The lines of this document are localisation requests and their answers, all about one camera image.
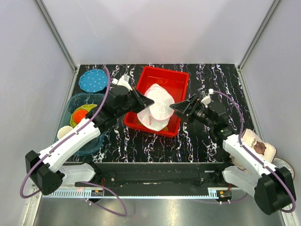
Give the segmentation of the white pink mesh laundry bag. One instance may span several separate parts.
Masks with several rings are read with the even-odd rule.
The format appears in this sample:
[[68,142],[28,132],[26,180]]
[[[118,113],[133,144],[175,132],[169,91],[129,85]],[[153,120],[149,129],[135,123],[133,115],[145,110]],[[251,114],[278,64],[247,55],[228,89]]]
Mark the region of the white pink mesh laundry bag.
[[174,113],[174,110],[170,108],[170,105],[175,103],[174,98],[156,83],[151,85],[144,95],[153,100],[154,104],[139,112],[137,118],[146,128],[161,131],[168,125]]

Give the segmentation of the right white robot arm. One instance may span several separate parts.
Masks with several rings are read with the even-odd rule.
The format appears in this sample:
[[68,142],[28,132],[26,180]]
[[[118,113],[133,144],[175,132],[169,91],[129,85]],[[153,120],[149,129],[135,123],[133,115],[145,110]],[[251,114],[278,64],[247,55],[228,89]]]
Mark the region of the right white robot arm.
[[277,211],[295,211],[296,194],[291,172],[286,167],[276,167],[243,143],[242,134],[235,132],[228,123],[223,103],[214,101],[206,105],[197,95],[193,95],[171,104],[170,108],[187,122],[198,121],[207,126],[212,140],[246,169],[243,171],[234,164],[229,165],[214,174],[216,185],[235,185],[252,196],[260,210],[267,215]]

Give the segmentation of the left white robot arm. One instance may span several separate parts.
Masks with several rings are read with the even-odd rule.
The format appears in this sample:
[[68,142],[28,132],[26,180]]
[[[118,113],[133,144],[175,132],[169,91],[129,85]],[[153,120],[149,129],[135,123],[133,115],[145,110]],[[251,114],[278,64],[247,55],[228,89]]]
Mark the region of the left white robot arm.
[[34,150],[25,155],[26,176],[20,188],[20,196],[30,178],[43,195],[56,191],[68,176],[71,183],[82,183],[84,180],[91,186],[100,184],[101,174],[95,167],[85,163],[81,172],[63,170],[64,163],[81,147],[97,138],[114,125],[121,116],[133,112],[139,113],[154,104],[152,99],[141,94],[136,88],[128,89],[122,85],[114,85],[107,89],[101,103],[90,110],[80,123],[60,140],[43,149],[39,153]]

